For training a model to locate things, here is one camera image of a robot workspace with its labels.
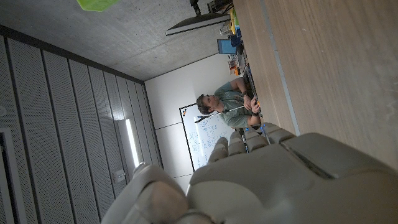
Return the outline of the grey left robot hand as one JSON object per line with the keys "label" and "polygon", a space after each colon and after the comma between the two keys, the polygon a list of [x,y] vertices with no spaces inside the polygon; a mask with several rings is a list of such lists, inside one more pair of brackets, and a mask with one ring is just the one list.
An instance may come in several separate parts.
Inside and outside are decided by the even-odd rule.
{"label": "grey left robot hand", "polygon": [[139,164],[103,223],[396,223],[397,171],[318,133],[272,123],[220,138],[183,190]]}

